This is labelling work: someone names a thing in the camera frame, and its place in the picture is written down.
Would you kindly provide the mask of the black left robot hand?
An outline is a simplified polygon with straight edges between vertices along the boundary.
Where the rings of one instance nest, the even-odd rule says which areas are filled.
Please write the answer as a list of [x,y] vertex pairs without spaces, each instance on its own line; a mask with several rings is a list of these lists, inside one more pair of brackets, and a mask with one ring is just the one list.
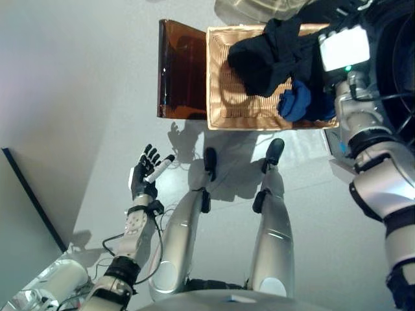
[[161,158],[157,148],[148,144],[139,156],[137,164],[130,170],[128,186],[132,199],[145,194],[155,200],[158,196],[156,180],[174,160],[175,156],[172,154]]

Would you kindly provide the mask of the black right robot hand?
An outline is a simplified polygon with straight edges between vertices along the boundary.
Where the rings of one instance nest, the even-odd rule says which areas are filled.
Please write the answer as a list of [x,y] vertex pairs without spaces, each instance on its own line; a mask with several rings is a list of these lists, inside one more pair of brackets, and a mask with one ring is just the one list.
[[354,66],[370,60],[367,31],[361,25],[332,30],[318,36],[324,87],[346,79]]

